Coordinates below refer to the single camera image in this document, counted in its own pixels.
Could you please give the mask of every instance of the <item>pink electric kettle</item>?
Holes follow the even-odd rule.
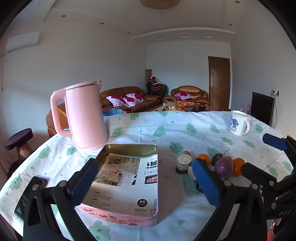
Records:
[[[96,150],[108,141],[99,98],[101,87],[96,81],[89,81],[54,91],[50,97],[54,128],[61,136],[72,136],[74,145],[81,150]],[[59,120],[57,102],[62,99],[69,131],[62,130]]]

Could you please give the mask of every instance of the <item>screw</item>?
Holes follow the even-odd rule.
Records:
[[[64,187],[64,186],[66,186],[67,185],[67,181],[60,181],[59,182],[59,186],[60,187]]]
[[[253,183],[253,184],[252,184],[252,188],[253,188],[254,190],[257,190],[257,189],[258,189],[258,185],[255,184],[255,183]]]
[[[230,187],[232,185],[231,181],[225,180],[224,181],[225,186]]]
[[[273,203],[271,204],[271,208],[272,208],[272,209],[275,209],[275,208],[276,208],[276,203],[275,203],[275,202],[273,202]]]
[[[38,189],[38,187],[39,187],[38,184],[34,184],[34,185],[32,186],[32,189],[33,189],[34,191],[36,191],[36,190]]]

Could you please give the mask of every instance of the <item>pink floral pillow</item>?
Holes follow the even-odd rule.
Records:
[[[127,94],[126,96],[123,97],[123,100],[127,105],[127,107],[134,107],[137,104],[144,101],[142,96],[139,95],[138,93]]]
[[[193,97],[190,94],[188,94],[187,92],[180,92],[178,94],[175,94],[175,97],[177,100],[193,99]]]
[[[124,102],[123,98],[121,98],[121,97],[108,96],[108,97],[106,97],[106,99],[112,103],[113,107],[127,106],[126,103]]]

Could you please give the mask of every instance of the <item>air conditioner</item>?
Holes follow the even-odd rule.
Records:
[[[11,53],[13,51],[37,46],[40,31],[27,34],[21,34],[11,37],[7,40],[5,53]]]

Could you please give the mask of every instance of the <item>purple stool cushion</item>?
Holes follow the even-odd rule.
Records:
[[[10,137],[6,142],[6,149],[12,150],[13,148],[22,147],[28,140],[32,139],[33,132],[31,128],[24,129],[19,131],[18,133],[14,134]]]

